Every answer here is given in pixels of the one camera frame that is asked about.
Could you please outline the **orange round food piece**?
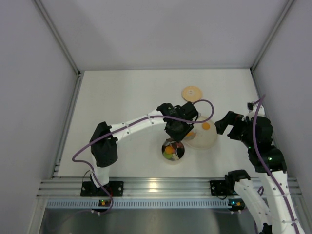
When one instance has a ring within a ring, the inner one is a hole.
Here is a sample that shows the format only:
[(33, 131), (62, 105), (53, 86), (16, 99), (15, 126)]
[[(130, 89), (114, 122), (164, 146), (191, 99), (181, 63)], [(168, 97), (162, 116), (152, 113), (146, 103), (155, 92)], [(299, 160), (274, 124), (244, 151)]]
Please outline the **orange round food piece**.
[(210, 129), (210, 124), (207, 123), (207, 122), (204, 122), (204, 123), (202, 123), (202, 128), (203, 128), (204, 130), (209, 130), (209, 129)]

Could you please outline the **beige round lid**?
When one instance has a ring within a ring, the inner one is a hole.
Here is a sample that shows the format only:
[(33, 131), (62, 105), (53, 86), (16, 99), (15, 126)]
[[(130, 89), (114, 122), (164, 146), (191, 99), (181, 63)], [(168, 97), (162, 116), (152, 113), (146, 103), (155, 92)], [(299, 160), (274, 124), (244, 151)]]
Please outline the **beige round lid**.
[(202, 98), (202, 91), (197, 86), (187, 86), (182, 91), (182, 97), (189, 102), (196, 102)]

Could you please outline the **metal tongs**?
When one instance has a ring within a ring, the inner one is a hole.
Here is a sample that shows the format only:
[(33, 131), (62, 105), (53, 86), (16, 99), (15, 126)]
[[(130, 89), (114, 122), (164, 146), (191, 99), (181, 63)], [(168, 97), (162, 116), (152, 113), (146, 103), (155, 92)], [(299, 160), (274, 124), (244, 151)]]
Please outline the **metal tongs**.
[(181, 139), (181, 140), (176, 140), (176, 139), (173, 139), (172, 137), (171, 138), (168, 138), (168, 139), (166, 139), (166, 141), (167, 142), (173, 142), (173, 141), (175, 141), (175, 142), (181, 142), (182, 140), (192, 140), (192, 139), (194, 139), (195, 137), (196, 137), (196, 131), (195, 130), (192, 130), (192, 131), (190, 131), (190, 132), (194, 132), (194, 134), (193, 135), (189, 135), (189, 133), (183, 138), (183, 139)]

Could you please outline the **green round food piece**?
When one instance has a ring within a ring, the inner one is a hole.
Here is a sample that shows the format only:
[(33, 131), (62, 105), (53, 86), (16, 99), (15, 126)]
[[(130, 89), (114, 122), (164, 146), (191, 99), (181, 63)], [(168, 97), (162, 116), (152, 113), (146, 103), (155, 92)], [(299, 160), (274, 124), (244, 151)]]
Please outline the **green round food piece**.
[(167, 154), (166, 152), (164, 152), (164, 153), (163, 153), (163, 156), (164, 156), (165, 158), (171, 158), (172, 154)]

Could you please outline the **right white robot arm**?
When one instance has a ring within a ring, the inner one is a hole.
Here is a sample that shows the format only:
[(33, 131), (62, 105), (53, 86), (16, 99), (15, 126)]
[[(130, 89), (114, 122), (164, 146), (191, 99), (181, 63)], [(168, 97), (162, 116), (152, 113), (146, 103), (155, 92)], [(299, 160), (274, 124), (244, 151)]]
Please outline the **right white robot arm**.
[(215, 123), (218, 134), (228, 126), (228, 137), (247, 147), (248, 158), (261, 181), (265, 199), (254, 188), (251, 177), (241, 169), (225, 175), (228, 190), (236, 193), (253, 217), (259, 234), (303, 234), (288, 186), (287, 166), (282, 152), (273, 145), (273, 127), (264, 116), (243, 116), (229, 111)]

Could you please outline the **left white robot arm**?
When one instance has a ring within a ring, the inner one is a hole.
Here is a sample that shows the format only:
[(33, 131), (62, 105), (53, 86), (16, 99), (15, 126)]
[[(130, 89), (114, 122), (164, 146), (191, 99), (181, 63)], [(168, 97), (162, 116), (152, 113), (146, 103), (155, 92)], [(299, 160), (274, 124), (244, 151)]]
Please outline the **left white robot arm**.
[(165, 131), (170, 139), (180, 142), (194, 128), (199, 113), (191, 102), (183, 106), (164, 103), (150, 113), (128, 122), (97, 125), (90, 141), (103, 137), (91, 145), (94, 169), (91, 180), (96, 188), (109, 183), (110, 166), (118, 160), (118, 147), (148, 133)]

